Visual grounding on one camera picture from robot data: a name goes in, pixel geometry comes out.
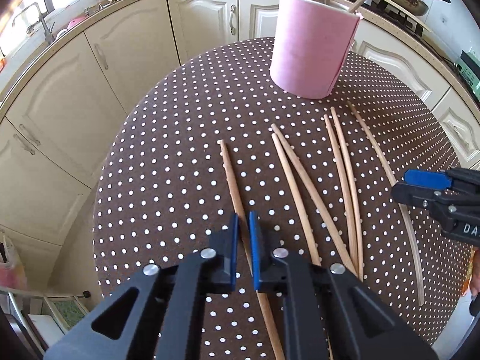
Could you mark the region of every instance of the cabinet handle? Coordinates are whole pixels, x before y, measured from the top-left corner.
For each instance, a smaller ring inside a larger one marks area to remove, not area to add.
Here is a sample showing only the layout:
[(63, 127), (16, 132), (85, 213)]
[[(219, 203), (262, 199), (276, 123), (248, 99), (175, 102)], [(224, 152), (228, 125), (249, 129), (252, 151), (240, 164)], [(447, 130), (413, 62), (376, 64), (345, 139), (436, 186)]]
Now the cabinet handle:
[(103, 68), (106, 71), (109, 70), (109, 65), (107, 63), (107, 59), (105, 58), (105, 54), (103, 54), (102, 49), (100, 48), (100, 46), (97, 43), (94, 44), (94, 47), (95, 47), (95, 50), (98, 54), (98, 57), (101, 59), (101, 62), (103, 64)]
[(458, 139), (460, 139), (460, 141), (462, 142), (462, 144), (469, 148), (470, 147), (470, 144), (466, 141), (466, 139), (463, 137), (462, 133), (460, 132), (460, 129), (455, 126), (452, 122), (448, 122), (448, 125), (452, 128), (452, 130), (454, 131), (454, 133), (457, 135)]
[(37, 138), (35, 138), (35, 135), (33, 135), (33, 134), (28, 130), (28, 128), (25, 127), (24, 124), (21, 124), (21, 123), (20, 123), (20, 126), (19, 126), (19, 127), (20, 127), (20, 130), (23, 130), (23, 131), (26, 132), (26, 134), (28, 135), (27, 138), (28, 138), (29, 140), (31, 140), (35, 145), (40, 146), (40, 141), (39, 141)]
[(235, 35), (235, 27), (233, 26), (233, 14), (235, 13), (235, 6), (232, 4), (230, 6), (230, 18), (229, 18), (229, 23), (230, 23), (230, 33), (232, 35)]
[(28, 146), (27, 143), (23, 142), (22, 138), (20, 138), (18, 134), (14, 134), (13, 137), (22, 144), (24, 150), (27, 150), (31, 155), (35, 154), (35, 150), (30, 149), (30, 146)]

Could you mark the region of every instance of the wall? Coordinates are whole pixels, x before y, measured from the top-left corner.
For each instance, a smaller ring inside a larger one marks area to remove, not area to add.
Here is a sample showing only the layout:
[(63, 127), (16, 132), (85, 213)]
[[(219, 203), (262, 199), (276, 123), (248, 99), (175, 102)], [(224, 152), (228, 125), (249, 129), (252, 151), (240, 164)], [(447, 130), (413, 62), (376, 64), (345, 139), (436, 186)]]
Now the wall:
[(462, 50), (480, 51), (480, 28), (462, 0), (451, 1), (425, 0), (429, 10), (420, 19), (433, 30), (431, 38), (456, 61)]

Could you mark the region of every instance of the polka dot tablecloth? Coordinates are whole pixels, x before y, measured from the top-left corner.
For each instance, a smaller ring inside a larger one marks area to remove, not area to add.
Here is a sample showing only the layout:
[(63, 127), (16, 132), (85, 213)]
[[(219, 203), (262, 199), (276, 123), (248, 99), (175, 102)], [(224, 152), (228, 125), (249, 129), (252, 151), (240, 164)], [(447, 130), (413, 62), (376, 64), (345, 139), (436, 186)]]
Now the polka dot tablecloth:
[[(407, 86), (364, 57), (351, 52), (332, 94), (306, 100), (270, 79), (272, 50), (273, 38), (263, 38), (207, 52), (169, 74), (127, 117), (107, 156), (94, 213), (94, 257), (103, 295), (145, 264), (180, 263), (228, 224), (233, 206), (219, 139), (229, 147), (245, 210), (255, 209), (287, 248), (310, 258), (271, 139), (273, 122), (295, 147), (347, 244), (342, 193), (323, 121), (333, 105), (357, 180), (364, 282), (433, 343), (459, 298), (470, 249), (443, 238), (426, 210), (410, 208), (424, 277), (425, 304), (419, 307), (398, 205), (346, 100), (376, 135), (397, 179), (411, 168), (459, 166), (447, 136)], [(298, 185), (323, 265), (340, 262), (299, 179)], [(207, 298), (202, 358), (273, 359), (243, 250), (237, 269), (234, 294)], [(270, 303), (281, 334), (280, 298), (273, 295)]]

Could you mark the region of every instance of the cabinet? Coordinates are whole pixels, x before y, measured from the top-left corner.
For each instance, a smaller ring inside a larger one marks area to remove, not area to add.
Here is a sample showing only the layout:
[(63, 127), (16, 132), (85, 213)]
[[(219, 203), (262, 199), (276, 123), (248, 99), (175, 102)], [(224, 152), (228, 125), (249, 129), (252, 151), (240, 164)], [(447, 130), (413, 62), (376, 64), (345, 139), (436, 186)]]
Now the cabinet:
[(35, 150), (89, 187), (125, 117), (84, 34), (35, 73), (7, 113)]
[(180, 62), (238, 40), (237, 0), (168, 0)]
[(473, 167), (480, 160), (480, 125), (461, 97), (450, 88), (432, 113), (445, 130), (460, 165)]
[(0, 238), (2, 233), (5, 233), (11, 239), (18, 251), (25, 268), (28, 287), (35, 290), (45, 290), (62, 247), (27, 237), (27, 235), (0, 226)]
[(141, 0), (128, 5), (88, 28), (85, 34), (127, 114), (179, 66), (167, 0)]
[(378, 63), (407, 85), (431, 110), (450, 85), (415, 51), (381, 28), (361, 20), (354, 51)]
[(90, 193), (6, 119), (0, 124), (0, 185), (0, 224), (56, 245)]
[(280, 0), (238, 0), (238, 40), (275, 36)]

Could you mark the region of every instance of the drawer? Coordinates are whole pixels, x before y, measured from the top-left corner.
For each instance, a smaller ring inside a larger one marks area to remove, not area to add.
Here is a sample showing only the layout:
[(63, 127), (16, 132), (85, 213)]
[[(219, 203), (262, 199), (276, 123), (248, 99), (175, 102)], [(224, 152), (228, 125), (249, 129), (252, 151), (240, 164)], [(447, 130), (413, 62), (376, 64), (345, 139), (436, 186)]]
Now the drawer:
[(432, 110), (440, 122), (464, 168), (480, 160), (480, 124), (462, 98), (450, 88)]

